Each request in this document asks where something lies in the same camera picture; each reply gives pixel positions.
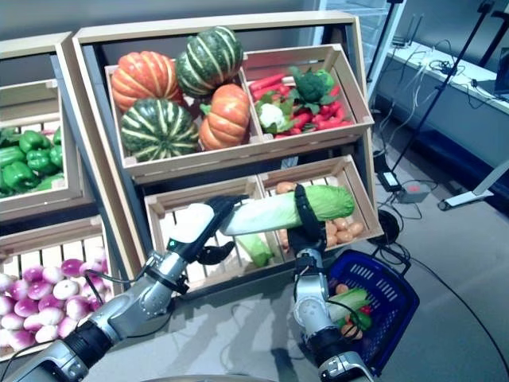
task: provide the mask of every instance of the white onion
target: white onion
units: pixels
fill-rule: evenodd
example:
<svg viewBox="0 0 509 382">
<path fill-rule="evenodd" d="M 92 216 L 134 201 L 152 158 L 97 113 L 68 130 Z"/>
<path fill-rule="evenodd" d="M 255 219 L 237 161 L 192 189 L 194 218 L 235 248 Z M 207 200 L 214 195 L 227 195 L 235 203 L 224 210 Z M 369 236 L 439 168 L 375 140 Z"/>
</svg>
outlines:
<svg viewBox="0 0 509 382">
<path fill-rule="evenodd" d="M 23 321 L 25 319 L 23 317 L 19 317 L 15 313 L 8 313 L 2 317 L 0 324 L 2 327 L 9 330 L 18 330 L 23 327 Z"/>
<path fill-rule="evenodd" d="M 65 302 L 62 300 L 59 300 L 52 294 L 48 294 L 47 296 L 44 296 L 39 301 L 39 304 L 37 305 L 37 308 L 39 311 L 43 310 L 44 308 L 47 308 L 48 306 L 51 306 L 53 308 L 59 308 L 62 309 L 65 305 Z"/>
<path fill-rule="evenodd" d="M 29 332 L 37 332 L 40 328 L 42 328 L 41 321 L 39 319 L 39 314 L 33 314 L 28 316 L 23 322 L 23 327 L 25 330 Z"/>
<path fill-rule="evenodd" d="M 0 316 L 12 312 L 15 303 L 14 299 L 9 296 L 0 296 Z"/>
<path fill-rule="evenodd" d="M 44 308 L 39 312 L 39 322 L 42 325 L 56 325 L 64 318 L 64 312 L 61 309 L 51 306 Z"/>
<path fill-rule="evenodd" d="M 9 346 L 11 332 L 8 329 L 0 329 L 0 348 Z"/>
<path fill-rule="evenodd" d="M 31 298 L 25 297 L 14 305 L 14 313 L 20 317 L 28 317 L 32 314 L 36 314 L 38 311 L 37 302 Z"/>
<path fill-rule="evenodd" d="M 76 281 L 62 280 L 53 288 L 53 296 L 59 300 L 67 300 L 80 292 L 80 285 Z"/>
<path fill-rule="evenodd" d="M 29 287 L 28 296 L 32 300 L 40 300 L 44 296 L 51 294 L 53 285 L 46 281 L 36 281 Z"/>
<path fill-rule="evenodd" d="M 57 338 L 58 328 L 56 325 L 43 326 L 37 331 L 37 333 L 35 333 L 35 341 L 39 344 L 46 341 L 53 341 Z"/>
<path fill-rule="evenodd" d="M 71 297 L 65 304 L 65 313 L 73 320 L 79 321 L 90 313 L 87 299 L 83 296 Z"/>
<path fill-rule="evenodd" d="M 78 326 L 78 321 L 70 317 L 65 317 L 60 324 L 58 324 L 58 337 L 66 338 Z"/>
<path fill-rule="evenodd" d="M 9 338 L 9 345 L 16 352 L 18 350 L 28 348 L 34 343 L 35 339 L 33 338 L 33 334 L 27 332 L 26 330 L 18 330 L 17 332 L 12 332 Z"/>
<path fill-rule="evenodd" d="M 33 283 L 34 281 L 41 281 L 43 270 L 44 268 L 42 265 L 34 265 L 33 267 L 27 268 L 23 271 L 23 279 L 29 283 Z"/>
<path fill-rule="evenodd" d="M 11 279 L 9 275 L 5 273 L 0 273 L 0 293 L 5 292 L 12 285 L 14 280 Z"/>
<path fill-rule="evenodd" d="M 29 293 L 29 284 L 25 280 L 16 280 L 10 285 L 8 292 L 15 300 L 21 300 Z"/>
<path fill-rule="evenodd" d="M 47 283 L 56 284 L 64 279 L 64 275 L 59 267 L 47 267 L 42 271 L 42 278 Z"/>
</svg>

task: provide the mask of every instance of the green bell pepper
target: green bell pepper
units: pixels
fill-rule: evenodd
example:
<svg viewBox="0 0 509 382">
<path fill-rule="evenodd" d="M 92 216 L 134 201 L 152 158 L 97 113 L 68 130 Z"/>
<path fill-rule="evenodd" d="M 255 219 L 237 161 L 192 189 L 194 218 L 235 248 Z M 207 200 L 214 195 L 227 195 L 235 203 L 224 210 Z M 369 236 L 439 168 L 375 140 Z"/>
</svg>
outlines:
<svg viewBox="0 0 509 382">
<path fill-rule="evenodd" d="M 62 161 L 62 146 L 56 145 L 49 151 L 49 159 L 51 163 L 57 166 L 59 169 L 64 168 L 64 163 Z"/>
<path fill-rule="evenodd" d="M 19 147 L 5 147 L 0 149 L 0 169 L 10 165 L 13 162 L 24 162 L 25 154 L 19 150 Z"/>
<path fill-rule="evenodd" d="M 51 141 L 41 133 L 27 130 L 19 138 L 19 148 L 25 154 L 32 150 L 49 149 Z"/>
<path fill-rule="evenodd" d="M 53 145 L 61 145 L 62 144 L 62 133 L 60 132 L 60 128 L 56 129 L 56 133 L 53 135 Z"/>
<path fill-rule="evenodd" d="M 63 173 L 56 173 L 55 175 L 52 175 L 51 177 L 45 178 L 41 183 L 39 183 L 39 185 L 35 188 L 35 190 L 36 191 L 45 191 L 46 189 L 51 189 L 52 183 L 59 179 L 65 179 Z"/>
<path fill-rule="evenodd" d="M 39 184 L 39 178 L 23 162 L 14 162 L 2 171 L 3 181 L 7 187 L 24 193 Z"/>
<path fill-rule="evenodd" d="M 39 175 L 52 175 L 58 171 L 58 167 L 52 163 L 50 155 L 49 149 L 29 151 L 26 155 L 26 164 Z"/>
</svg>

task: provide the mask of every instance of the green vegetable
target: green vegetable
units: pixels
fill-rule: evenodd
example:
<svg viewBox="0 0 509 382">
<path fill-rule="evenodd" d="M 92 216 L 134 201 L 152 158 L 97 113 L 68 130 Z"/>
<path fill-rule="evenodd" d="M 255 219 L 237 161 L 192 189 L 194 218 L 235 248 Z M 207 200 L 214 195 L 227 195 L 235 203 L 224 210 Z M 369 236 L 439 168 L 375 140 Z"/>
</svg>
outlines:
<svg viewBox="0 0 509 382">
<path fill-rule="evenodd" d="M 58 167 L 50 160 L 50 153 L 49 149 L 29 151 L 26 155 L 26 164 L 39 175 L 51 175 L 58 171 Z"/>
<path fill-rule="evenodd" d="M 49 151 L 49 160 L 53 165 L 58 167 L 59 169 L 64 168 L 64 163 L 62 159 L 62 146 L 55 145 L 50 151 Z"/>
<path fill-rule="evenodd" d="M 263 267 L 271 257 L 274 257 L 269 246 L 256 233 L 236 236 L 235 240 L 244 248 L 257 267 Z"/>
<path fill-rule="evenodd" d="M 289 68 L 295 80 L 295 89 L 289 93 L 301 107 L 307 107 L 313 114 L 320 112 L 320 105 L 329 105 L 335 97 L 327 94 L 328 87 L 319 76 L 311 71 L 311 68 L 302 74 L 298 68 Z"/>
<path fill-rule="evenodd" d="M 342 294 L 337 294 L 336 296 L 332 296 L 330 298 L 334 302 L 340 302 L 348 306 L 352 310 L 358 310 L 360 307 L 369 304 L 369 300 L 367 300 L 367 292 L 361 288 L 353 288 L 348 292 L 344 292 Z M 327 302 L 328 312 L 330 313 L 332 322 L 339 321 L 341 318 L 344 318 L 347 314 L 350 314 L 350 310 L 344 308 L 342 306 L 331 304 Z"/>
<path fill-rule="evenodd" d="M 190 154 L 198 147 L 192 116 L 166 99 L 139 99 L 121 125 L 122 143 L 139 162 Z"/>
<path fill-rule="evenodd" d="M 56 173 L 55 175 L 52 175 L 51 177 L 46 177 L 39 185 L 35 188 L 36 191 L 45 191 L 46 189 L 52 188 L 52 183 L 54 181 L 58 181 L 60 179 L 65 179 L 65 176 L 63 173 Z"/>
<path fill-rule="evenodd" d="M 3 181 L 10 189 L 24 193 L 39 184 L 39 178 L 23 162 L 14 162 L 2 171 Z"/>
<path fill-rule="evenodd" d="M 215 26 L 188 39 L 185 52 L 175 61 L 178 84 L 193 97 L 212 94 L 237 74 L 242 60 L 243 48 L 235 34 Z"/>
<path fill-rule="evenodd" d="M 62 144 L 62 133 L 60 132 L 60 128 L 56 129 L 55 134 L 53 135 L 53 145 L 61 145 Z"/>
<path fill-rule="evenodd" d="M 23 154 L 23 152 L 19 150 L 19 147 L 12 146 L 0 149 L 0 169 L 7 165 L 10 165 L 13 162 L 24 162 L 24 161 L 25 154 Z"/>
<path fill-rule="evenodd" d="M 343 187 L 309 185 L 305 187 L 305 193 L 320 221 L 349 216 L 355 207 L 352 195 Z M 240 205 L 224 222 L 221 232 L 232 236 L 300 225 L 293 193 L 283 193 Z"/>
<path fill-rule="evenodd" d="M 49 149 L 51 141 L 41 133 L 27 130 L 19 138 L 19 148 L 24 153 L 37 149 Z"/>
</svg>

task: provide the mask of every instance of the wall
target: wall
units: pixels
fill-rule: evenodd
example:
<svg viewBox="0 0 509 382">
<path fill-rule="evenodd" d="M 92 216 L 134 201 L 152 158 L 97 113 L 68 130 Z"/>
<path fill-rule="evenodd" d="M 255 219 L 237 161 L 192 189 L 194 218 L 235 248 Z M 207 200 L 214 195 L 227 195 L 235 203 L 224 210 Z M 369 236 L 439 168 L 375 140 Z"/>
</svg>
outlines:
<svg viewBox="0 0 509 382">
<path fill-rule="evenodd" d="M 421 14 L 424 14 L 425 16 L 415 41 L 432 46 L 440 40 L 447 38 L 453 46 L 453 55 L 457 56 L 479 18 L 477 8 L 480 3 L 480 0 L 408 1 L 396 34 L 399 36 L 406 34 L 413 14 L 416 14 L 416 19 Z M 507 0 L 495 0 L 493 10 L 504 10 L 507 3 Z M 499 18 L 488 16 L 476 37 L 474 37 L 465 59 L 473 64 L 477 64 L 501 25 L 502 22 Z M 509 33 L 506 33 L 499 47 L 493 53 L 486 66 L 487 69 L 496 72 L 500 47 L 504 46 L 509 46 Z M 447 52 L 448 49 L 447 44 L 440 45 L 439 48 L 442 52 Z"/>
</svg>

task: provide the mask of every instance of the red onion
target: red onion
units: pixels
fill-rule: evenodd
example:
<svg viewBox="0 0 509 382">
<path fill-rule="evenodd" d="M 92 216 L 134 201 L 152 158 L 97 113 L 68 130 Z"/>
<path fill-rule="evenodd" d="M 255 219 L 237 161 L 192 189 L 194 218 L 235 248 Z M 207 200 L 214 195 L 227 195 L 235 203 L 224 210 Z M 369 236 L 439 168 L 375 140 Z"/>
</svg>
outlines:
<svg viewBox="0 0 509 382">
<path fill-rule="evenodd" d="M 32 300 L 40 300 L 44 296 L 51 294 L 53 291 L 53 285 L 46 281 L 36 281 L 29 288 L 29 297 Z"/>
<path fill-rule="evenodd" d="M 47 325 L 40 328 L 35 333 L 35 341 L 40 344 L 46 341 L 53 341 L 58 338 L 58 328 L 56 325 Z"/>
<path fill-rule="evenodd" d="M 36 314 L 37 311 L 37 302 L 28 297 L 22 298 L 14 305 L 14 313 L 20 317 L 31 316 L 32 314 Z"/>
<path fill-rule="evenodd" d="M 18 330 L 17 332 L 12 332 L 9 338 L 9 345 L 16 352 L 18 350 L 28 348 L 34 343 L 35 339 L 33 338 L 33 334 L 27 332 L 26 330 Z"/>
<path fill-rule="evenodd" d="M 79 321 L 90 313 L 87 299 L 83 296 L 71 297 L 65 303 L 65 312 L 73 320 Z"/>
<path fill-rule="evenodd" d="M 68 259 L 60 265 L 60 269 L 62 270 L 62 273 L 68 277 L 78 277 L 80 276 L 81 264 L 83 264 L 83 261 L 81 260 Z"/>
<path fill-rule="evenodd" d="M 42 271 L 42 278 L 50 284 L 56 284 L 64 279 L 59 267 L 47 267 Z"/>
<path fill-rule="evenodd" d="M 17 280 L 11 284 L 8 291 L 12 298 L 21 300 L 29 293 L 29 284 L 25 280 Z"/>
<path fill-rule="evenodd" d="M 65 317 L 60 324 L 58 324 L 58 337 L 66 338 L 78 326 L 78 321 L 70 317 Z"/>
<path fill-rule="evenodd" d="M 64 312 L 51 306 L 39 312 L 39 321 L 42 325 L 56 325 L 64 318 Z"/>
<path fill-rule="evenodd" d="M 76 281 L 62 280 L 53 288 L 53 296 L 59 300 L 67 300 L 80 292 L 80 285 Z"/>
<path fill-rule="evenodd" d="M 19 317 L 15 313 L 8 313 L 2 317 L 0 324 L 3 328 L 9 330 L 18 330 L 23 327 L 23 321 L 25 319 L 23 317 Z"/>
<path fill-rule="evenodd" d="M 0 316 L 12 312 L 15 303 L 14 299 L 9 296 L 0 296 Z"/>
<path fill-rule="evenodd" d="M 14 280 L 11 279 L 9 275 L 5 273 L 0 273 L 0 293 L 5 292 L 12 285 Z"/>
<path fill-rule="evenodd" d="M 64 307 L 65 303 L 62 300 L 59 300 L 52 294 L 48 294 L 47 296 L 44 296 L 39 301 L 39 305 L 37 306 L 39 308 L 39 311 L 43 310 L 44 308 L 47 308 L 48 306 L 51 306 L 53 308 L 62 309 Z"/>
<path fill-rule="evenodd" d="M 42 280 L 42 271 L 44 268 L 42 265 L 34 265 L 28 269 L 23 271 L 23 279 L 28 281 L 29 283 L 33 283 L 34 281 Z"/>
<path fill-rule="evenodd" d="M 25 319 L 25 322 L 23 322 L 23 327 L 29 332 L 37 332 L 40 328 L 42 328 L 42 324 L 39 320 L 39 314 L 28 316 Z"/>
</svg>

